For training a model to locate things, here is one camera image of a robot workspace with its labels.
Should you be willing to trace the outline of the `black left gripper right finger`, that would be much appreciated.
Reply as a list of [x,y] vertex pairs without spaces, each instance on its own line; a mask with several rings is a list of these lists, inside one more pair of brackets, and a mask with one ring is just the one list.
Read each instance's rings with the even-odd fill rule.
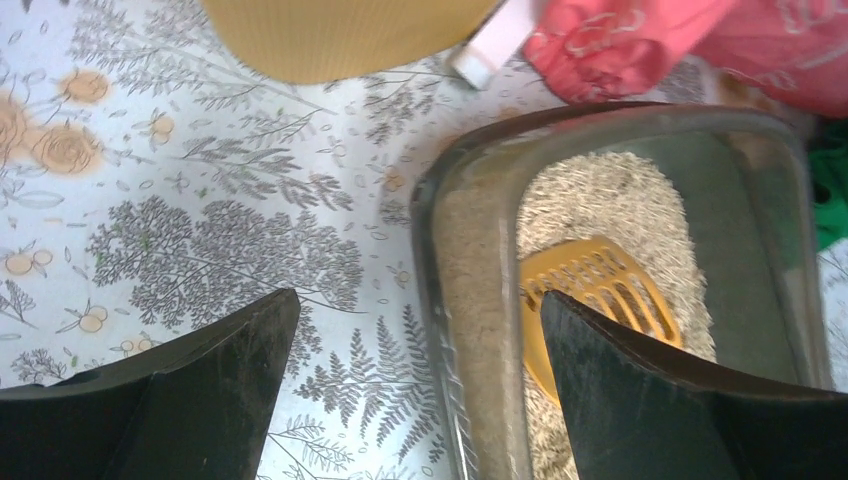
[[583,479],[843,479],[847,397],[749,375],[559,291],[541,322]]

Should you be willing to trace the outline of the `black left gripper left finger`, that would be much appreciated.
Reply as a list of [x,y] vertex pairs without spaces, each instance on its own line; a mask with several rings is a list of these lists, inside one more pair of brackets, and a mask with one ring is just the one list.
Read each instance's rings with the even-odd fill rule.
[[251,479],[301,307],[280,289],[51,386],[1,393],[5,479]]

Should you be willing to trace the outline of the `yellow litter scoop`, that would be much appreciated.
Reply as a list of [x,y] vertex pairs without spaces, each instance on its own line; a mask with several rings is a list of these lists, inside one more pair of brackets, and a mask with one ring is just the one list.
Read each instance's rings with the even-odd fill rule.
[[524,365],[554,404],[559,398],[540,316],[548,291],[561,291],[626,327],[683,347],[679,324],[656,283],[604,236],[566,241],[533,253],[520,261],[519,273]]

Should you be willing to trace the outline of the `grey translucent litter box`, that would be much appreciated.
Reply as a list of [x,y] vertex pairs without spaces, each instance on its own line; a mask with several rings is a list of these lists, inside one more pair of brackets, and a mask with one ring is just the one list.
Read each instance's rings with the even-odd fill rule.
[[565,479],[558,407],[523,362],[517,216],[533,179],[575,156],[651,160],[682,198],[707,282],[715,362],[833,385],[802,143],[753,109],[653,102],[556,108],[462,136],[411,202],[431,369],[457,479]]

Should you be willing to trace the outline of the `yellow ribbed trash bin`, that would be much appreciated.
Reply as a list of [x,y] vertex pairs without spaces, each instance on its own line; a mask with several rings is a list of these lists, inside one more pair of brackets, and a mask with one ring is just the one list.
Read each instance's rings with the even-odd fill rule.
[[496,0],[206,0],[221,42],[272,79],[319,84],[388,70],[474,33]]

